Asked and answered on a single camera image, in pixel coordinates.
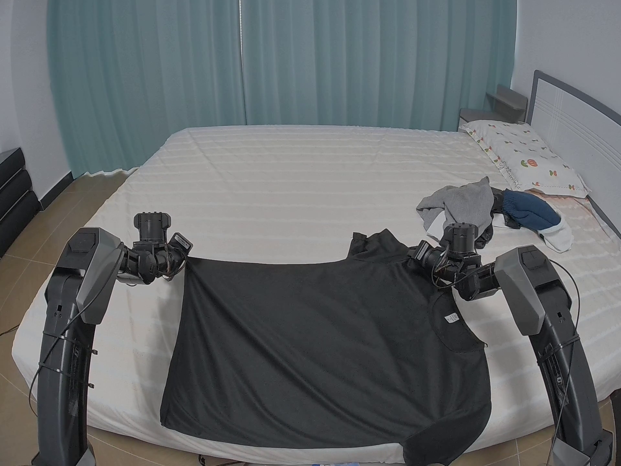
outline pile of clothes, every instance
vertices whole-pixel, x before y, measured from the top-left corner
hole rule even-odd
[[[524,191],[498,190],[484,177],[463,186],[445,186],[420,201],[416,210],[427,234],[440,240],[446,226],[469,222],[478,229],[475,247],[492,239],[494,227],[531,229],[555,252],[571,248],[573,235],[562,213],[545,200]]]

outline black furniture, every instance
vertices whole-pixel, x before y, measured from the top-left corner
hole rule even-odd
[[[477,109],[460,109],[459,126],[465,122],[479,119],[500,120],[504,122],[519,122],[526,119],[526,104],[528,99],[516,91],[499,84],[496,93],[486,93],[485,98],[492,107],[491,111]]]
[[[0,257],[41,208],[25,166],[22,149],[0,153]]]

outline bed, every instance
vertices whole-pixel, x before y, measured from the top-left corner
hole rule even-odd
[[[559,95],[575,96],[545,78],[538,92],[541,78],[535,77],[532,98],[539,103],[533,103],[528,120],[535,128],[537,124],[547,127],[558,139],[556,145],[563,145],[563,133],[573,136],[576,130],[563,131]],[[578,111],[575,106],[572,109],[575,120]],[[582,126],[593,127],[594,119],[599,119],[588,109],[579,116]],[[621,120],[610,126],[621,128],[619,124]],[[588,130],[590,136],[601,138],[596,129]],[[621,130],[616,136],[612,142],[617,148],[609,142],[605,146],[606,155],[612,154],[614,161],[620,160],[615,157]],[[558,150],[553,141],[548,142]],[[592,186],[594,202],[608,214],[607,222],[594,212],[589,200],[546,197],[572,227],[574,245],[569,252],[552,252],[527,229],[497,229],[481,255],[487,262],[513,247],[535,243],[570,270],[582,297],[579,333],[597,397],[602,400],[621,387],[621,240],[611,228],[618,227],[621,212],[617,213],[618,201],[608,201],[612,196],[608,185],[588,174],[585,164],[593,160],[585,162],[580,153],[567,150],[562,153],[562,147],[558,151]],[[610,162],[597,153],[593,157]],[[609,176],[617,178],[618,184],[621,165],[613,166],[617,172],[610,166]],[[492,186],[507,187],[493,162],[464,133],[343,126],[189,128],[170,136],[104,203],[88,226],[101,226],[129,244],[137,239],[134,214],[162,211],[172,217],[171,232],[181,232],[193,241],[192,254],[197,257],[267,263],[334,261],[345,257],[354,231],[370,235],[388,228],[401,242],[418,244],[425,232],[415,211],[417,203],[446,184],[478,181],[485,175]],[[563,271],[560,275],[573,294],[567,275]],[[28,382],[37,368],[45,320],[44,289],[25,314],[12,349]],[[264,449],[196,439],[162,427],[159,406],[175,346],[182,291],[182,275],[148,287],[116,284],[95,335],[98,355],[91,363],[94,388],[89,390],[88,403],[91,426],[247,462],[403,462],[398,444]],[[472,303],[459,299],[458,304],[470,328],[487,343],[492,387],[491,418],[470,450],[551,424],[535,356],[528,338],[516,328],[502,293]]]

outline white pillow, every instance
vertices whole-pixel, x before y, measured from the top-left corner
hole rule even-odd
[[[589,189],[528,124],[475,120],[460,126],[481,146],[512,190],[585,198]]]

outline white shirt label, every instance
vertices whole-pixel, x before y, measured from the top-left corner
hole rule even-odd
[[[457,315],[457,313],[453,313],[452,315],[444,316],[444,319],[446,319],[448,322],[455,322],[459,321],[460,317]]]

